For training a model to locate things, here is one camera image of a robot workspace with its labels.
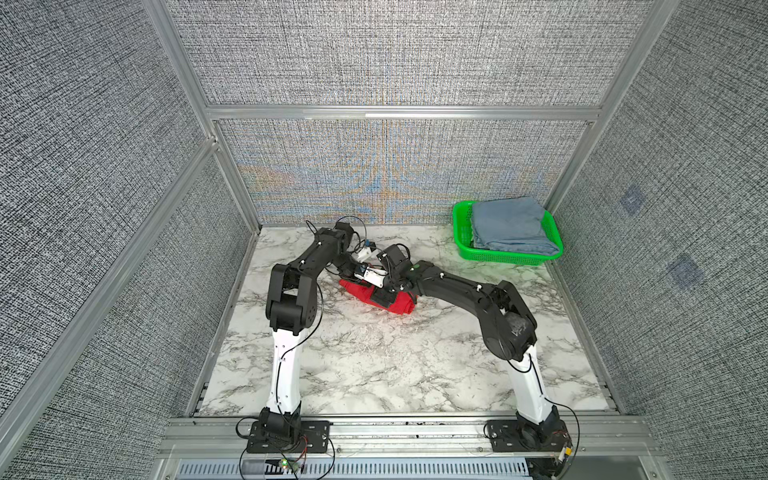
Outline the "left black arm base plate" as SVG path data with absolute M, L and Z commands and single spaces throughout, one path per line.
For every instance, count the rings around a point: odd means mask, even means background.
M 280 419 L 270 425 L 254 424 L 247 438 L 246 452 L 266 453 L 329 453 L 329 421 L 304 421 L 299 426 L 289 426 Z

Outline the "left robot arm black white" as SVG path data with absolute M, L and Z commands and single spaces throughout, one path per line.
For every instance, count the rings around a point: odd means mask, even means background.
M 359 266 L 349 251 L 362 237 L 341 217 L 331 228 L 313 233 L 310 246 L 296 259 L 272 268 L 265 314 L 273 334 L 273 373 L 267 406 L 260 414 L 261 428 L 269 435 L 296 440 L 300 428 L 300 371 L 303 345 L 322 321 L 324 297 L 319 276 L 331 267 L 352 282 Z

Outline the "red long pants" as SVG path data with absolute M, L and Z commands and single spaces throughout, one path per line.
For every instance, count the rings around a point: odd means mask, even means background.
M 339 285 L 359 301 L 398 315 L 411 314 L 417 297 L 406 292 L 394 292 L 363 281 L 341 279 Z

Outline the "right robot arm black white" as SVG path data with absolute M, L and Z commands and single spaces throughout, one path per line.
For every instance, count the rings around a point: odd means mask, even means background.
M 381 289 L 374 302 L 389 305 L 396 294 L 432 297 L 456 306 L 478 320 L 483 343 L 510 368 L 516 401 L 512 435 L 524 450 L 551 448 L 569 452 L 573 440 L 558 407 L 546 394 L 537 360 L 537 322 L 516 287 L 502 281 L 482 283 L 453 275 L 428 262 L 412 262 L 399 247 L 376 255 L 383 267 Z

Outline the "folded grey-blue cloth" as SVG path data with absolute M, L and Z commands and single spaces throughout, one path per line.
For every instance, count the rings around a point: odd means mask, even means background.
M 560 249 L 544 232 L 544 213 L 530 197 L 476 202 L 471 206 L 473 246 L 515 254 L 555 255 Z

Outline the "green plastic basket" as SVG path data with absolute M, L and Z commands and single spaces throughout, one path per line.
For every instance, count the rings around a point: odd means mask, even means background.
M 477 262 L 492 262 L 514 265 L 538 266 L 548 261 L 560 258 L 565 251 L 563 241 L 552 214 L 544 211 L 541 228 L 546 238 L 554 243 L 558 251 L 552 255 L 516 253 L 478 249 L 473 246 L 472 206 L 475 201 L 462 201 L 452 208 L 453 238 L 459 255 L 464 260 Z

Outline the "aluminium cage frame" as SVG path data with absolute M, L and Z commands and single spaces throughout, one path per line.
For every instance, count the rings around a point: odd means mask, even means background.
M 272 265 L 344 218 L 539 321 L 545 271 L 462 261 L 451 209 L 532 196 L 563 219 L 666 1 L 5 1 L 1 5 L 1 472 L 145 477 L 203 394 L 269 393 Z

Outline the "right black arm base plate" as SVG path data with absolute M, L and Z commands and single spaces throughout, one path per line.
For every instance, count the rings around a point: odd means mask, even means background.
M 489 420 L 484 432 L 494 452 L 569 454 L 574 446 L 566 424 L 560 419 L 536 425 L 526 419 Z

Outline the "aluminium front rail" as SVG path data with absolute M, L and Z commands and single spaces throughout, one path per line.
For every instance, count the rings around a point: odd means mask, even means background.
M 327 415 L 337 458 L 493 457 L 490 419 L 501 413 Z M 645 419 L 614 412 L 565 411 L 561 418 L 578 447 L 577 456 L 648 456 L 659 451 Z M 236 458 L 246 441 L 235 433 L 234 417 L 180 418 L 169 421 L 157 460 Z

